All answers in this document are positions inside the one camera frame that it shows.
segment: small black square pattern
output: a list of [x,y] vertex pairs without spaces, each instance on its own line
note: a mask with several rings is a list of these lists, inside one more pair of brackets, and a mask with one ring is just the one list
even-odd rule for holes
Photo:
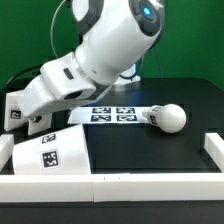
[[42,153],[43,168],[51,168],[58,166],[57,151]]

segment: white ball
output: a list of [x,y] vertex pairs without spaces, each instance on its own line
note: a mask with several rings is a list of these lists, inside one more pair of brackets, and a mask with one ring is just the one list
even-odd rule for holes
[[175,104],[168,104],[158,111],[156,122],[163,131],[175,133],[184,127],[186,114],[181,107]]

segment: white paper strip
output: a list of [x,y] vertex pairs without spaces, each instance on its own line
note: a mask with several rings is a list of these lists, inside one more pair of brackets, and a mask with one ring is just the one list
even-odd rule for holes
[[150,107],[78,107],[69,117],[68,124],[131,124],[148,123],[142,112]]

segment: white block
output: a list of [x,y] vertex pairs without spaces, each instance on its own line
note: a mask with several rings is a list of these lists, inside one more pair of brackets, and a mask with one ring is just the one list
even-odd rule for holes
[[15,174],[90,174],[86,139],[82,125],[15,145]]
[[130,174],[93,175],[94,201],[130,201],[129,176]]
[[0,137],[0,171],[7,163],[8,159],[12,155],[14,146],[13,135],[2,135]]
[[6,131],[10,131],[23,126],[24,123],[28,123],[28,119],[24,117],[18,106],[18,99],[23,93],[23,90],[21,90],[6,94],[4,123],[4,129]]
[[94,176],[95,202],[224,200],[224,175],[220,173],[117,174],[107,178]]
[[213,161],[224,172],[224,141],[217,133],[207,133],[205,135],[205,150]]
[[93,201],[91,175],[1,176],[1,203],[85,201]]

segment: black table surface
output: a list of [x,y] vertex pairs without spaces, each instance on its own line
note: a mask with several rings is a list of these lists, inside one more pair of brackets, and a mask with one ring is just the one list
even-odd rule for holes
[[[7,91],[22,89],[15,82]],[[1,134],[5,91],[1,91]],[[149,124],[84,125],[91,172],[202,173],[220,172],[203,149],[205,133],[224,136],[224,92],[204,79],[143,79],[125,89],[111,90],[94,106],[177,104],[187,115],[179,133],[167,134]],[[67,112],[54,114],[52,128],[27,136],[13,130],[15,143],[64,129]],[[9,162],[2,174],[11,174]],[[221,223],[223,201],[23,203],[0,204],[3,223]]]

